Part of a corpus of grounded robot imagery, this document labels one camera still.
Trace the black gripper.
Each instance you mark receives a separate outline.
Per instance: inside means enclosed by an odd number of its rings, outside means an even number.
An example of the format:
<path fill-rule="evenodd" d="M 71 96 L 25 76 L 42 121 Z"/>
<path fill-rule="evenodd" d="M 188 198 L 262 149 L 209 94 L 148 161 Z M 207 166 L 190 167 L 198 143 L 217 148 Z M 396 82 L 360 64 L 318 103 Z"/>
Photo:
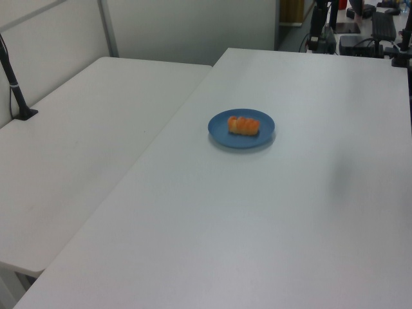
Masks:
<path fill-rule="evenodd" d="M 319 36 L 321 35 L 324 27 L 324 9 L 322 7 L 315 6 L 312 12 L 312 18 L 310 23 L 310 39 L 308 39 L 308 50 L 317 51 L 319 47 Z"/>

